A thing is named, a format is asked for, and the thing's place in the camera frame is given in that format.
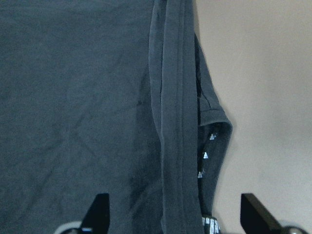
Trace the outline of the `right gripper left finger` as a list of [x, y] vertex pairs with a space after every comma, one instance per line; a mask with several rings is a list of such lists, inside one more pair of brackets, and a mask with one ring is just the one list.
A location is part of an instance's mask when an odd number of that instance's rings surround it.
[[96, 195], [79, 227], [80, 234], [107, 234], [109, 231], [109, 194]]

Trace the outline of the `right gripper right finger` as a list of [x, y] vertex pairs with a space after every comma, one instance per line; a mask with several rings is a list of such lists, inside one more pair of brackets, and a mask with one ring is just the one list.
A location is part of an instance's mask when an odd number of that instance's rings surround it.
[[252, 194], [241, 194], [240, 224], [246, 234], [283, 234], [275, 217]]

